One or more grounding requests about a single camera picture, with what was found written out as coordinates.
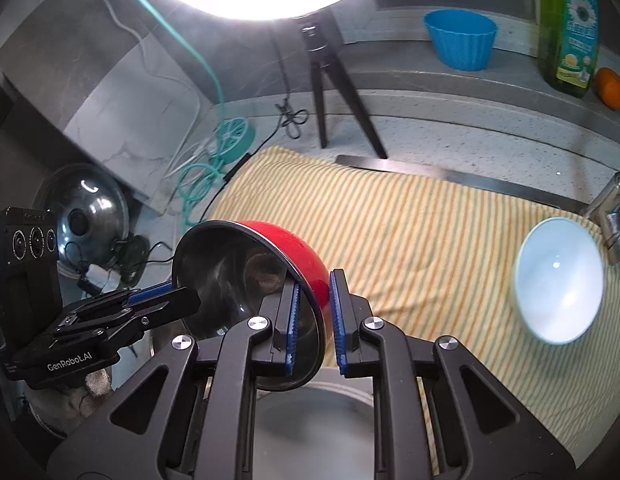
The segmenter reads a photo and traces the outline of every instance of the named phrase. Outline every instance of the screw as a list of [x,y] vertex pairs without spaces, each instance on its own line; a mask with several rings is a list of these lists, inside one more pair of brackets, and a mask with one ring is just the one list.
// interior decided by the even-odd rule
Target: screw
[[451,335],[445,335],[439,338],[439,346],[444,350],[454,350],[459,346],[459,341]]
[[268,326],[268,319],[263,316],[253,316],[248,320],[248,326],[253,330],[262,330]]
[[178,335],[172,340],[172,347],[177,350],[185,350],[190,348],[192,338],[189,335]]
[[379,330],[383,328],[384,320],[377,316],[370,316],[364,320],[363,324],[370,330]]

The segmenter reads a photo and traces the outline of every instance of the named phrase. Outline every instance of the blue bowl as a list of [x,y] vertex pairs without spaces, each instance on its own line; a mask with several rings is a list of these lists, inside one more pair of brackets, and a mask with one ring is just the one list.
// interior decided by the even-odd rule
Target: blue bowl
[[470,10],[443,9],[423,19],[439,59],[458,70],[482,70],[488,65],[496,23]]

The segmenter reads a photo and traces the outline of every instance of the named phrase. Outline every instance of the dish soap bottle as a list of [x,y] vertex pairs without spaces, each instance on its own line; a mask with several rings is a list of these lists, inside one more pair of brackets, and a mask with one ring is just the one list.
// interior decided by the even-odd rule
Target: dish soap bottle
[[538,63],[550,86],[583,97],[598,53],[597,0],[541,0]]

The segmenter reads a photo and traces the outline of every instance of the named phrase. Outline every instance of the white bowl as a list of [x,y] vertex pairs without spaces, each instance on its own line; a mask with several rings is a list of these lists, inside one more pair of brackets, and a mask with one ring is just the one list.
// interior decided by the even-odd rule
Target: white bowl
[[584,227],[549,218],[528,233],[513,275],[514,297],[536,337],[562,345],[583,335],[603,297],[599,248]]

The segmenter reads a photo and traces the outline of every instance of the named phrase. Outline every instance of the tripod leg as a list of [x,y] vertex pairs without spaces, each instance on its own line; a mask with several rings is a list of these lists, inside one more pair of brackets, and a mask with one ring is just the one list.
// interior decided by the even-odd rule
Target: tripod leg
[[374,124],[370,120],[370,114],[366,110],[354,83],[350,79],[350,76],[346,72],[346,69],[341,64],[341,61],[335,54],[328,54],[325,56],[324,70],[327,73],[330,81],[334,87],[342,95],[346,104],[352,110],[354,117],[361,125],[364,133],[368,137],[370,144],[375,149],[376,155],[379,158],[388,158],[386,149],[381,143],[378,133],[375,130]]
[[319,142],[321,147],[325,148],[328,145],[328,136],[325,132],[324,82],[322,81],[321,67],[314,61],[310,63],[310,83],[314,96],[316,122],[319,127]]

